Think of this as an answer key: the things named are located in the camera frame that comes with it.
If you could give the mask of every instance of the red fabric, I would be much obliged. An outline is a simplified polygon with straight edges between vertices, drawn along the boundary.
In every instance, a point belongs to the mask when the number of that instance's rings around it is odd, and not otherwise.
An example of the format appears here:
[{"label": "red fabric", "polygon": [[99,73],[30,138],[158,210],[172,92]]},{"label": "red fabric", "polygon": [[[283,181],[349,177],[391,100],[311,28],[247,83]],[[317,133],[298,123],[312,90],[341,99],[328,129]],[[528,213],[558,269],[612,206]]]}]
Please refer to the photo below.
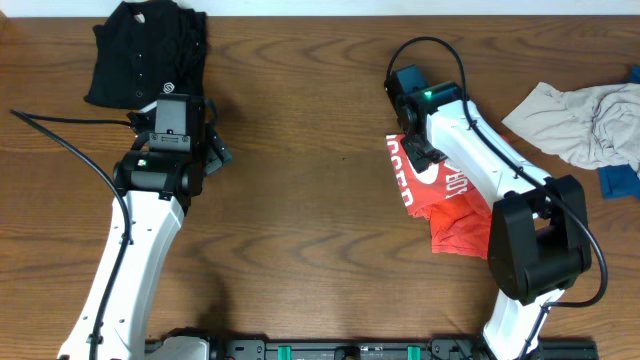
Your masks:
[{"label": "red fabric", "polygon": [[387,136],[387,147],[407,211],[430,221],[431,250],[487,258],[491,210],[469,179],[447,159],[418,174],[400,140]]}]

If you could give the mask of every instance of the blue fabric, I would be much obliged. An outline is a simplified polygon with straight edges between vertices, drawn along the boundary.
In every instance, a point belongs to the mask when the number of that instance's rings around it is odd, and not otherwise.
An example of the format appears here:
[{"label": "blue fabric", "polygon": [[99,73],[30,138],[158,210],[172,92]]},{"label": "blue fabric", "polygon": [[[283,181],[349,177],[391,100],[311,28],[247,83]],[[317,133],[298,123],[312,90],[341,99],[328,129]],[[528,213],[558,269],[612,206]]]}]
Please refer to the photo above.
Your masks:
[{"label": "blue fabric", "polygon": [[[631,74],[625,81],[640,84],[640,66],[631,68]],[[606,200],[625,196],[640,199],[640,179],[629,165],[605,166],[598,169],[602,197]]]}]

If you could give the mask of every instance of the folded black garment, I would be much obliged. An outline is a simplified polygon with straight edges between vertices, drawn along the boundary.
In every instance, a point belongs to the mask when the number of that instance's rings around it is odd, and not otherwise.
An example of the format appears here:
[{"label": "folded black garment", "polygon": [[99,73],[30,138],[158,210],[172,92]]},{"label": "folded black garment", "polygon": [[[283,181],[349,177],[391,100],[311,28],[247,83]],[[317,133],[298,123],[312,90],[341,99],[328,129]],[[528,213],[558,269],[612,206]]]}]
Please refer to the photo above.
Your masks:
[{"label": "folded black garment", "polygon": [[206,14],[171,0],[122,2],[93,32],[98,60],[84,100],[140,109],[160,92],[203,96]]}]

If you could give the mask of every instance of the white towel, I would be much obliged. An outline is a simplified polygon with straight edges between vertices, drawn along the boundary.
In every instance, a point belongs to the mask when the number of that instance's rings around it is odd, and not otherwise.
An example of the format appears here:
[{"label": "white towel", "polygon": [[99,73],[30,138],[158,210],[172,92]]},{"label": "white towel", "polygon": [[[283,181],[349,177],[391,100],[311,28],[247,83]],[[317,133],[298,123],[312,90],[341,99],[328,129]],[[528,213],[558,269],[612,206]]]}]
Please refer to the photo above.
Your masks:
[{"label": "white towel", "polygon": [[640,85],[561,92],[538,86],[502,123],[547,154],[584,168],[629,164],[640,177]]}]

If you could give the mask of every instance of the cable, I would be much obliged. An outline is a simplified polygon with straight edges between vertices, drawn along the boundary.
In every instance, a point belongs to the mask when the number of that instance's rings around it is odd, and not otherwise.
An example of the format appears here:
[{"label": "cable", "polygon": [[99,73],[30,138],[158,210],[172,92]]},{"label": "cable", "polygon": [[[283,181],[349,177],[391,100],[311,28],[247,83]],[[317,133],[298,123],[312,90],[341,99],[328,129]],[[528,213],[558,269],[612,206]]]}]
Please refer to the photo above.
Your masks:
[{"label": "cable", "polygon": [[124,199],[120,194],[118,194],[118,190],[109,178],[109,176],[102,170],[100,167],[94,163],[91,159],[89,159],[85,154],[83,154],[80,150],[75,148],[73,145],[69,144],[66,140],[62,139],[58,135],[54,134],[47,128],[33,121],[28,114],[25,114],[20,111],[11,110],[11,114],[17,116],[20,120],[24,121],[27,125],[32,128],[40,131],[45,134],[51,140],[57,142],[62,145],[65,149],[71,151],[74,155],[79,157],[82,161],[84,161],[90,168],[92,168],[98,176],[107,184],[109,190],[113,192],[120,205],[120,209],[122,210],[122,217],[124,219],[124,232],[122,233],[122,242],[120,244],[120,250],[118,251],[118,255],[116,257],[116,261],[113,264],[113,269],[111,270],[111,275],[109,275],[109,279],[107,280],[107,286],[105,287],[104,293],[102,294],[102,299],[100,300],[100,305],[98,306],[98,311],[96,313],[96,320],[93,324],[93,331],[91,333],[91,343],[89,350],[89,359],[96,360],[97,359],[97,349],[98,342],[100,339],[100,327],[102,326],[102,320],[104,318],[104,313],[107,308],[107,303],[109,302],[109,296],[111,295],[111,290],[113,289],[113,285],[115,283],[116,277],[118,276],[118,271],[120,270],[120,265],[122,264],[122,260],[124,259],[125,251],[127,250],[127,246],[131,241],[131,219],[129,218],[129,210],[127,210],[127,205],[124,202]]},{"label": "cable", "polygon": [[124,126],[127,126],[127,127],[131,127],[131,123],[130,122],[123,121],[123,120],[66,119],[66,118],[56,118],[56,117],[51,117],[51,116],[42,116],[42,115],[36,115],[36,114],[29,114],[29,113],[22,112],[22,111],[20,111],[20,113],[25,115],[25,116],[28,116],[31,119],[52,121],[52,122],[59,122],[59,123],[66,123],[66,124],[82,124],[82,125],[113,124],[113,125],[124,125]]},{"label": "cable", "polygon": [[520,360],[522,360],[526,356],[527,350],[529,348],[529,345],[531,344],[531,341],[533,340],[533,337],[535,337],[535,334],[538,332],[538,330],[540,329],[540,326],[542,325],[542,320],[544,319],[544,315],[549,313],[549,308],[551,308],[552,306],[566,307],[566,308],[584,308],[584,307],[592,306],[602,299],[605,292],[607,291],[607,285],[608,285],[608,279],[609,279],[607,263],[604,259],[604,254],[602,253],[602,249],[600,248],[600,245],[598,244],[598,241],[596,240],[595,236],[589,230],[589,228],[582,222],[582,220],[580,220],[578,215],[569,207],[569,205],[567,205],[567,203],[562,201],[562,199],[555,196],[551,191],[549,191],[542,184],[537,182],[529,174],[525,173],[522,167],[513,163],[511,159],[509,159],[505,154],[503,154],[500,151],[500,149],[498,149],[491,141],[489,141],[489,139],[487,139],[487,137],[480,131],[476,121],[473,120],[473,117],[469,112],[469,105],[467,104],[469,101],[468,94],[467,94],[467,80],[465,77],[462,60],[460,59],[460,56],[458,55],[456,50],[451,45],[449,45],[449,43],[447,43],[442,39],[438,39],[431,36],[421,36],[421,37],[417,37],[407,41],[406,43],[402,44],[402,46],[400,46],[400,48],[398,48],[398,50],[396,50],[396,52],[391,57],[391,61],[389,62],[389,66],[387,68],[387,80],[391,77],[393,63],[395,62],[398,55],[400,55],[402,50],[404,50],[404,48],[406,48],[407,46],[419,41],[433,41],[444,46],[445,48],[447,48],[447,50],[449,50],[451,55],[453,55],[453,57],[456,59],[456,63],[458,64],[458,70],[460,71],[460,83],[462,87],[462,108],[464,110],[464,115],[467,118],[467,121],[469,122],[469,127],[473,129],[473,131],[476,133],[476,135],[478,135],[480,140],[482,140],[482,142],[489,149],[491,149],[491,151],[493,151],[505,164],[507,164],[507,166],[509,166],[509,168],[511,168],[511,170],[513,170],[516,173],[516,176],[521,176],[524,180],[526,180],[528,183],[533,185],[537,190],[542,191],[545,194],[545,196],[551,200],[553,204],[555,204],[557,207],[562,209],[562,211],[564,211],[564,213],[567,214],[571,218],[571,220],[573,220],[578,225],[578,227],[580,228],[580,231],[582,231],[585,234],[585,236],[589,239],[591,247],[593,247],[593,251],[596,254],[598,264],[600,265],[600,287],[598,288],[598,292],[591,299],[586,301],[581,301],[581,302],[548,302],[541,306],[540,313],[538,314],[538,318],[536,319],[536,322],[531,331],[531,334],[527,339],[525,339],[525,345],[520,354]]}]

